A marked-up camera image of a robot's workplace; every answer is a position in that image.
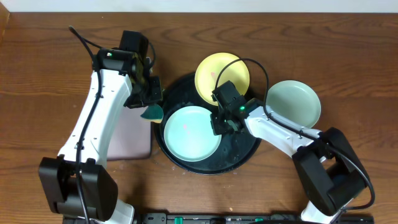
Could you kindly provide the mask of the green yellow sponge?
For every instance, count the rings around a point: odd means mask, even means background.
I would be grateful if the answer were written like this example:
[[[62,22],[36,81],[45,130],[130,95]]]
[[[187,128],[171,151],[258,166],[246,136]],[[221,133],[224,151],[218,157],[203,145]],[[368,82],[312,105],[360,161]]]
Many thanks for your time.
[[[164,118],[164,111],[158,104],[149,105],[141,114],[141,118],[153,123],[161,123]]]

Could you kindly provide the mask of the light green plate front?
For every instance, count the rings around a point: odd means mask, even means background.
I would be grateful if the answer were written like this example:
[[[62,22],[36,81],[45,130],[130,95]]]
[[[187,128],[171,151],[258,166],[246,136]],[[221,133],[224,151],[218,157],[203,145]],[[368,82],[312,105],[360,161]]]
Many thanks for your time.
[[[222,136],[211,127],[211,111],[200,106],[186,106],[174,112],[164,128],[164,141],[173,156],[187,162],[210,157]]]

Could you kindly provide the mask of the light green plate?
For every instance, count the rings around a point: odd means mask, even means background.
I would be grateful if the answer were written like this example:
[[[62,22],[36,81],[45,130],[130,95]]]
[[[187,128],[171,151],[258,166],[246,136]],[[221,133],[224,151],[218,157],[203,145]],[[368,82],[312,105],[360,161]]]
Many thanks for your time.
[[[222,136],[211,127],[211,111],[200,106],[186,106],[174,112],[164,128],[164,141],[173,156],[187,162],[210,157]]]
[[[273,85],[266,105],[273,112],[301,125],[312,128],[321,115],[321,103],[315,91],[305,83],[285,80]]]

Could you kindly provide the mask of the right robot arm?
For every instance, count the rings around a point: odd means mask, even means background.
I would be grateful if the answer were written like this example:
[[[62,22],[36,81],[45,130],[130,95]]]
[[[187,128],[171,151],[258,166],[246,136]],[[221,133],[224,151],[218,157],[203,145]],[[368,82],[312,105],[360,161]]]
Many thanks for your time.
[[[310,223],[333,223],[364,189],[375,200],[371,180],[345,135],[336,128],[325,132],[305,128],[281,116],[258,99],[214,94],[218,112],[211,116],[216,134],[245,131],[287,154],[308,197],[300,218]]]

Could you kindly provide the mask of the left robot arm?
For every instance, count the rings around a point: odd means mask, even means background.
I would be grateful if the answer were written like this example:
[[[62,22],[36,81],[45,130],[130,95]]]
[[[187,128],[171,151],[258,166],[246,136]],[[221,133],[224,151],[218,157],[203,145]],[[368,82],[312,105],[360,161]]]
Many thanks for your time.
[[[146,49],[101,49],[78,121],[57,157],[42,159],[39,178],[53,213],[65,223],[132,223],[118,197],[109,160],[135,159],[150,146],[150,124],[163,117],[159,79]]]

